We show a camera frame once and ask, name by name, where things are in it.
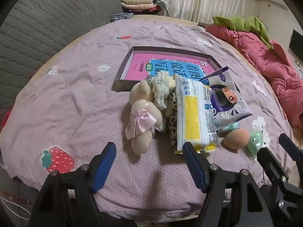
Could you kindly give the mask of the green sponge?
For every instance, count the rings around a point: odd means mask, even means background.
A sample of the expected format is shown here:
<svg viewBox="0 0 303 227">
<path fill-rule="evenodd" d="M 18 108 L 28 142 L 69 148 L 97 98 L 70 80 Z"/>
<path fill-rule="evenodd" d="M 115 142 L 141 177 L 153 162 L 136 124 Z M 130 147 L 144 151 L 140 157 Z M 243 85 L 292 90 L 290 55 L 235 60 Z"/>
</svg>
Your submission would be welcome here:
<svg viewBox="0 0 303 227">
<path fill-rule="evenodd" d="M 258 116 L 252 121 L 252 130 L 249 132 L 250 139 L 246 146 L 250 159 L 256 161 L 257 153 L 261 148 L 268 148 L 271 139 L 266 131 L 266 122 L 263 117 Z"/>
</svg>

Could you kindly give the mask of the orange makeup sponge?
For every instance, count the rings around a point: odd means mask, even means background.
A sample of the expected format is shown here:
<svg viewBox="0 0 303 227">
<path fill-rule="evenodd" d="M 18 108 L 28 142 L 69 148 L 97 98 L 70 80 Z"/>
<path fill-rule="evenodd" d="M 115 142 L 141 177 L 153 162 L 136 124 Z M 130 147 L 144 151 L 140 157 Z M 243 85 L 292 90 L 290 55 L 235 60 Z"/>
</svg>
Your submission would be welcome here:
<svg viewBox="0 0 303 227">
<path fill-rule="evenodd" d="M 236 129 L 227 134 L 223 139 L 223 145 L 230 150 L 239 150 L 247 146 L 250 134 L 245 129 Z"/>
</svg>

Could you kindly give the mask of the purple cartoon snack bag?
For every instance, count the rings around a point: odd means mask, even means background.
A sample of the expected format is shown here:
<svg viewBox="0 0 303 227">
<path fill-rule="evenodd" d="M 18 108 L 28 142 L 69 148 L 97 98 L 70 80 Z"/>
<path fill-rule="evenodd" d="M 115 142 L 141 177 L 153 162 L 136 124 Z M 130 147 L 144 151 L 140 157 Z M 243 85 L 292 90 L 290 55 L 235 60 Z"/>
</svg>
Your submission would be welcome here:
<svg viewBox="0 0 303 227">
<path fill-rule="evenodd" d="M 216 130 L 252 115 L 232 80 L 228 67 L 220 68 L 200 81 L 212 89 L 211 104 Z"/>
</svg>

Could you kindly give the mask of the white yellow tissue pack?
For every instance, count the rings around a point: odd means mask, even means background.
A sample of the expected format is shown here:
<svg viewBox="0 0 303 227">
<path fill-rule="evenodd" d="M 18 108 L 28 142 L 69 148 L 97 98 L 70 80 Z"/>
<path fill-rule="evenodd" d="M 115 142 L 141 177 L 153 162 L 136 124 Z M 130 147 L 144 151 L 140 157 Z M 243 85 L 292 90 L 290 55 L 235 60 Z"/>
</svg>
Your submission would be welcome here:
<svg viewBox="0 0 303 227">
<path fill-rule="evenodd" d="M 179 75 L 175 75 L 175 83 L 177 106 L 175 153 L 181 154 L 186 142 L 190 142 L 199 153 L 216 150 L 217 132 L 211 103 L 211 87 Z"/>
</svg>

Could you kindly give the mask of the leopard print scrunchie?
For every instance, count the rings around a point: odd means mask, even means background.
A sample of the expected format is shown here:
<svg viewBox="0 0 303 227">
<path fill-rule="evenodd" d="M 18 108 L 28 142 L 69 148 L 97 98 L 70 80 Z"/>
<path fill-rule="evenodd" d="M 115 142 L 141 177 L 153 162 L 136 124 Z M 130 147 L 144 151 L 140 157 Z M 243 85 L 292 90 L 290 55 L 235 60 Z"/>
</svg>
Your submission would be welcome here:
<svg viewBox="0 0 303 227">
<path fill-rule="evenodd" d="M 170 137 L 170 143 L 174 150 L 177 150 L 177 99 L 176 88 L 169 93 L 167 108 L 164 110 L 166 117 L 167 133 Z"/>
</svg>

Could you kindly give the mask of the beige mouse plush pink dress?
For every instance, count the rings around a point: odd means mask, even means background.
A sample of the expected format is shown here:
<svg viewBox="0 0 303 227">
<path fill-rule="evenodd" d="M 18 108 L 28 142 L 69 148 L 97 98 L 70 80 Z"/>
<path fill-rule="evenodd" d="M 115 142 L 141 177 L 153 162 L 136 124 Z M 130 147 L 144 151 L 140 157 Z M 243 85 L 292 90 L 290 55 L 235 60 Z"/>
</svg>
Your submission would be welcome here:
<svg viewBox="0 0 303 227">
<path fill-rule="evenodd" d="M 130 91 L 131 111 L 125 137 L 130 140 L 132 151 L 136 155 L 149 150 L 156 130 L 163 124 L 162 114 L 153 101 L 152 89 L 144 79 L 135 84 Z"/>
</svg>

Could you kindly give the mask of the floral cream scrunchie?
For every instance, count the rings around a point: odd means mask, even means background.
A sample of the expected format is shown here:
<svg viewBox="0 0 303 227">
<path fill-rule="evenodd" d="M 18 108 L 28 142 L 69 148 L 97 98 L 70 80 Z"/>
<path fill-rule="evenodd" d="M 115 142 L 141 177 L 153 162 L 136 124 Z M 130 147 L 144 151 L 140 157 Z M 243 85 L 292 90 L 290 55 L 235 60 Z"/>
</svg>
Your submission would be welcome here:
<svg viewBox="0 0 303 227">
<path fill-rule="evenodd" d="M 174 77 L 169 72 L 160 71 L 155 76 L 150 75 L 147 82 L 154 95 L 154 105 L 164 111 L 168 106 L 170 91 L 176 86 Z"/>
</svg>

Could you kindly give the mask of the green tissue pack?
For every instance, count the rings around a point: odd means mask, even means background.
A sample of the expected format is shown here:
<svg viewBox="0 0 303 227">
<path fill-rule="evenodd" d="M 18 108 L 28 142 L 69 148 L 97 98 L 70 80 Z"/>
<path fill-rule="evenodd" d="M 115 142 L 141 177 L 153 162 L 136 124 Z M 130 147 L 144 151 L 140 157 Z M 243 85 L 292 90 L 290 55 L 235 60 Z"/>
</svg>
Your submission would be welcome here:
<svg viewBox="0 0 303 227">
<path fill-rule="evenodd" d="M 238 122 L 235 122 L 235 123 L 233 123 L 233 124 L 230 124 L 230 125 L 228 125 L 228 126 L 222 128 L 222 129 L 220 129 L 220 130 L 219 130 L 219 133 L 220 133 L 220 134 L 228 134 L 228 133 L 230 133 L 230 132 L 232 132 L 232 131 L 234 131 L 234 130 L 237 130 L 237 129 L 239 129 L 239 128 L 240 128 L 239 123 L 238 123 Z"/>
</svg>

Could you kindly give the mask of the red pink comforter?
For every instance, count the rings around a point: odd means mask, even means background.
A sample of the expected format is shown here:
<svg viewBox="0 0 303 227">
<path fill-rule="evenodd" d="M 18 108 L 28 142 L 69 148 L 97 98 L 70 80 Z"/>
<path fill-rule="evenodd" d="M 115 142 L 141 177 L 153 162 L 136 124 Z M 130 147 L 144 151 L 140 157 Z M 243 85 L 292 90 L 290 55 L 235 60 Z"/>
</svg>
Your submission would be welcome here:
<svg viewBox="0 0 303 227">
<path fill-rule="evenodd" d="M 205 29 L 236 48 L 260 72 L 271 85 L 290 125 L 302 130 L 302 78 L 282 46 L 272 40 L 273 49 L 269 49 L 255 34 L 226 26 L 210 24 Z"/>
</svg>

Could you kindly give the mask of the green garment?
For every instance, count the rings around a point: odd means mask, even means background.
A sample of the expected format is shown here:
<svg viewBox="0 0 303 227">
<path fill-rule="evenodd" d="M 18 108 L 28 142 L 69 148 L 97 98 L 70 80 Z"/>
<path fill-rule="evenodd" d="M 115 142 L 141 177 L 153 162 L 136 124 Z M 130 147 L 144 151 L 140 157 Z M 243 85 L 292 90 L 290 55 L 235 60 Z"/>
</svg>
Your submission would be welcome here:
<svg viewBox="0 0 303 227">
<path fill-rule="evenodd" d="M 254 33 L 269 49 L 273 49 L 266 25 L 255 16 L 251 16 L 248 19 L 213 16 L 213 22 L 218 26 L 226 26 L 234 31 Z"/>
</svg>

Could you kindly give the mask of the pink blue book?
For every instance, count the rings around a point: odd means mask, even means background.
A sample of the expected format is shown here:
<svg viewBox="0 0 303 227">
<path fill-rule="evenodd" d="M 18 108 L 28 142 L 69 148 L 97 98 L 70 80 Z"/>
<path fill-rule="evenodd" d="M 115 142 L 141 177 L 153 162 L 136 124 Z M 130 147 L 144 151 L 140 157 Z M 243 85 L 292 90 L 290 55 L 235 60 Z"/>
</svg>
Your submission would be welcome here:
<svg viewBox="0 0 303 227">
<path fill-rule="evenodd" d="M 221 66 L 210 55 L 161 54 L 159 52 L 136 51 L 122 66 L 122 80 L 142 80 L 155 76 L 160 71 L 170 76 L 179 75 L 187 79 L 200 80 L 220 69 Z"/>
</svg>

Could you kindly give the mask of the grey quilted headboard cover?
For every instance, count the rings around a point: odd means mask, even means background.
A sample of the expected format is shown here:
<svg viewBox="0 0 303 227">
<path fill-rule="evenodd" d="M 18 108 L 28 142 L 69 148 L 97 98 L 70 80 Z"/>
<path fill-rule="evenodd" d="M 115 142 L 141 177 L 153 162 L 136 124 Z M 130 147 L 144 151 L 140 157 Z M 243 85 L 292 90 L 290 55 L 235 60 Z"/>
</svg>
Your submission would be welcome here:
<svg viewBox="0 0 303 227">
<path fill-rule="evenodd" d="M 1 107 L 50 58 L 121 11 L 120 0 L 18 0 L 1 25 Z"/>
</svg>

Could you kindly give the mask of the blue patterned cloth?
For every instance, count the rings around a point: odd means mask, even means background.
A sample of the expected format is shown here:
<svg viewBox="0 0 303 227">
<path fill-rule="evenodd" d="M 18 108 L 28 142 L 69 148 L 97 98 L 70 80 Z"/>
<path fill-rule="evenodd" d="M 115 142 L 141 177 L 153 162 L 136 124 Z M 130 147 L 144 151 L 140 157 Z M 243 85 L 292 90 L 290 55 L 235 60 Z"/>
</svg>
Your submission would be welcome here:
<svg viewBox="0 0 303 227">
<path fill-rule="evenodd" d="M 119 20 L 126 20 L 126 19 L 131 19 L 134 17 L 133 13 L 128 13 L 128 12 L 123 12 L 123 13 L 115 13 L 111 15 L 110 21 L 115 22 Z"/>
</svg>

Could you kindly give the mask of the stack of folded clothes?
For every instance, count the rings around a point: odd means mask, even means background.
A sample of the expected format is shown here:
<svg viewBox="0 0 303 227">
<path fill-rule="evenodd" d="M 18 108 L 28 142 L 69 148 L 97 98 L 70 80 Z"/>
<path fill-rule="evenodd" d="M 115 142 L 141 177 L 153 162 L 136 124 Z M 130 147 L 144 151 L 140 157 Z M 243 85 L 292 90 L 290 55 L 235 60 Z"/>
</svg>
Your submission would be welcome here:
<svg viewBox="0 0 303 227">
<path fill-rule="evenodd" d="M 124 12 L 134 15 L 163 15 L 159 0 L 120 0 Z"/>
</svg>

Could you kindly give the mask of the black wall television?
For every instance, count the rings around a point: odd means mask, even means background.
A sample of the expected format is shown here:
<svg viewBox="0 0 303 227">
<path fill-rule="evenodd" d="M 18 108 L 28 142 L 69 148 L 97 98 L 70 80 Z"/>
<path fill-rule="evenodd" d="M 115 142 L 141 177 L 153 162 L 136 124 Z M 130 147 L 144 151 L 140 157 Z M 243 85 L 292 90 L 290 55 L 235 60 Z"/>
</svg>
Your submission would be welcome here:
<svg viewBox="0 0 303 227">
<path fill-rule="evenodd" d="M 301 61 L 303 61 L 303 36 L 296 30 L 293 30 L 292 32 L 289 48 Z"/>
</svg>

